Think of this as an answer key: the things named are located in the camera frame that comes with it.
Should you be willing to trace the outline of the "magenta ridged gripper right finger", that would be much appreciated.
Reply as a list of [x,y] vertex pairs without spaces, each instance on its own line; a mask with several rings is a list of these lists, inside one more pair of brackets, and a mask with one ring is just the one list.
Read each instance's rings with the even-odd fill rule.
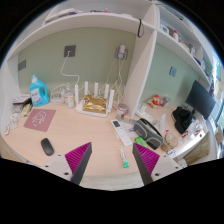
[[144,185],[148,185],[182,169],[169,156],[158,155],[154,151],[137,143],[133,144],[132,153]]

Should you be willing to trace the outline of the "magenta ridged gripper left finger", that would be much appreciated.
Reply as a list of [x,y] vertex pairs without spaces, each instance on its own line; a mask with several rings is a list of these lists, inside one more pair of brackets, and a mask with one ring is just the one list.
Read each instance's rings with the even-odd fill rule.
[[92,143],[86,143],[66,154],[55,154],[43,169],[79,185],[92,154]]

